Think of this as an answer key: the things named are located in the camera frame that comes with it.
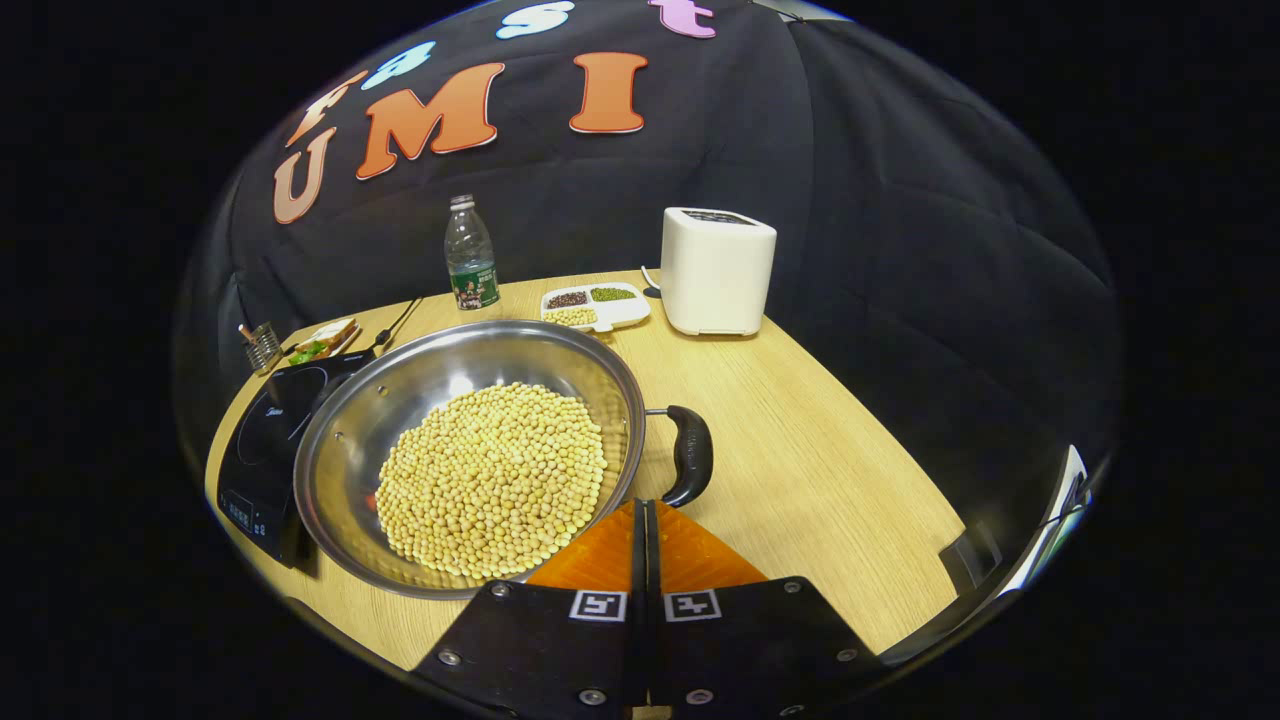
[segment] white appliance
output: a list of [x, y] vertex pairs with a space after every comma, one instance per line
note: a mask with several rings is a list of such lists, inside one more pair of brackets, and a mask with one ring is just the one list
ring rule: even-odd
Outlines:
[[754, 334], [764, 319], [778, 232], [724, 210], [667, 208], [662, 305], [685, 334]]

